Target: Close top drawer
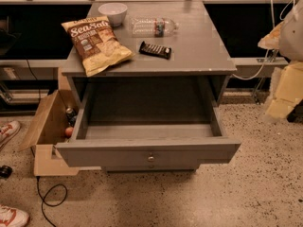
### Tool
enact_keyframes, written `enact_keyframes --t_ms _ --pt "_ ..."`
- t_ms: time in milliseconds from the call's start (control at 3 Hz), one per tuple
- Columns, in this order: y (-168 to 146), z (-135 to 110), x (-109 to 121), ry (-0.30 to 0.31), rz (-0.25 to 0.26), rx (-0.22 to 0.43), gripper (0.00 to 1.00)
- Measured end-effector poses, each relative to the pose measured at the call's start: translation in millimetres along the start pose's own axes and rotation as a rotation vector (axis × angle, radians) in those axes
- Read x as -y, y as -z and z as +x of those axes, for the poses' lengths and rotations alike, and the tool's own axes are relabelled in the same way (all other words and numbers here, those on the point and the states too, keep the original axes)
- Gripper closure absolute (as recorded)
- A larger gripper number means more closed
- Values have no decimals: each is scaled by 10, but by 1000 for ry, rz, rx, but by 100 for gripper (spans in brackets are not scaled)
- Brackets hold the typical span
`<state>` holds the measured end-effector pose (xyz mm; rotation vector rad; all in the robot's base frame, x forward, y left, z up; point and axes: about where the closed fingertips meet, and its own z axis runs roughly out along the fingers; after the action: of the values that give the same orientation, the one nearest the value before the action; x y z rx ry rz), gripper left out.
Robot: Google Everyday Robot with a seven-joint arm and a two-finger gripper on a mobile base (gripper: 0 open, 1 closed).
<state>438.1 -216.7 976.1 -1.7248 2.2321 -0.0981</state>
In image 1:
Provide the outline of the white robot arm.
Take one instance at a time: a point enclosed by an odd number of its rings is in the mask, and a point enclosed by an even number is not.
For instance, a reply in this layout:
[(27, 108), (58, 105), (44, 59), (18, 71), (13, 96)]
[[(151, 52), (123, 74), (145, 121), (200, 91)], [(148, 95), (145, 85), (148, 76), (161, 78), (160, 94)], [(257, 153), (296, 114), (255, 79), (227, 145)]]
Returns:
[(303, 0), (258, 42), (258, 47), (277, 49), (290, 60), (284, 69), (274, 70), (274, 88), (265, 110), (268, 118), (284, 119), (303, 100)]

